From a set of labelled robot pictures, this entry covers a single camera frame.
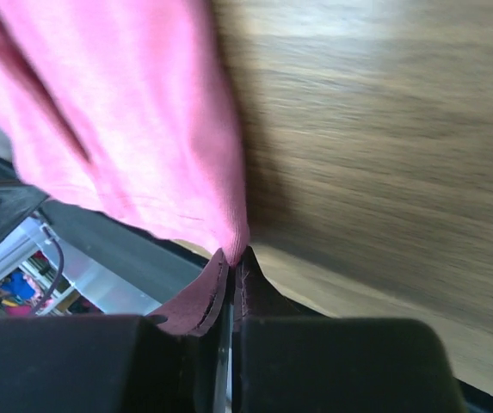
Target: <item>wire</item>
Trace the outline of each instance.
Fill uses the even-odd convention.
[[[32,308],[32,310],[30,310],[30,313],[28,314],[30,316],[34,316],[36,312],[38,312],[41,307],[51,298],[53,292],[55,291],[55,288],[57,288],[57,286],[63,280],[63,271],[65,270],[65,254],[63,253],[63,249],[61,248],[60,243],[55,239],[53,234],[45,226],[41,230],[47,235],[47,239],[49,239],[55,246],[55,249],[59,254],[59,265],[57,266],[57,273],[55,274],[55,278],[53,278],[51,286],[47,288],[47,291],[43,294],[43,297],[41,297],[40,301],[38,301],[36,305]]]

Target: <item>pink cloth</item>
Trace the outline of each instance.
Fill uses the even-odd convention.
[[[208,0],[0,0],[0,127],[21,179],[235,264],[243,155],[215,44]]]

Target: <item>wooden table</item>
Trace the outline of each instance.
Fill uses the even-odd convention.
[[[267,275],[333,316],[425,320],[493,394],[493,0],[214,8]]]

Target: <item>blue cloth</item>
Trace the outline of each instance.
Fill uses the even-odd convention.
[[[2,290],[11,293],[21,299],[31,299],[36,291],[24,279],[24,274],[20,271],[15,271],[1,285]]]

